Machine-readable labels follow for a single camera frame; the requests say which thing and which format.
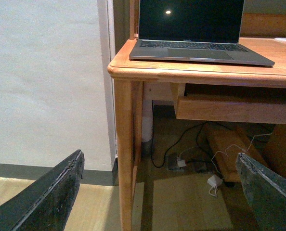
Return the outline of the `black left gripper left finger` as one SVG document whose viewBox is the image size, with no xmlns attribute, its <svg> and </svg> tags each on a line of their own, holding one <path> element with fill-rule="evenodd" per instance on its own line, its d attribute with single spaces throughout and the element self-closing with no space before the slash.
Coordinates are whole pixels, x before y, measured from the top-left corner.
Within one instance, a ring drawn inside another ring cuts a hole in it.
<svg viewBox="0 0 286 231">
<path fill-rule="evenodd" d="M 77 197 L 84 153 L 76 150 L 0 205 L 0 231 L 62 231 Z"/>
</svg>

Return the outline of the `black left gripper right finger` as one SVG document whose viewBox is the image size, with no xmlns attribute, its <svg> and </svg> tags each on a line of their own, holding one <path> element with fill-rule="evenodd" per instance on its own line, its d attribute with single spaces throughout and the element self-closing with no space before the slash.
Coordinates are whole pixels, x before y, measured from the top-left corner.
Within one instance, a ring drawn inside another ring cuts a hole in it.
<svg viewBox="0 0 286 231">
<path fill-rule="evenodd" d="M 286 179 L 245 153 L 235 165 L 260 230 L 286 231 Z"/>
</svg>

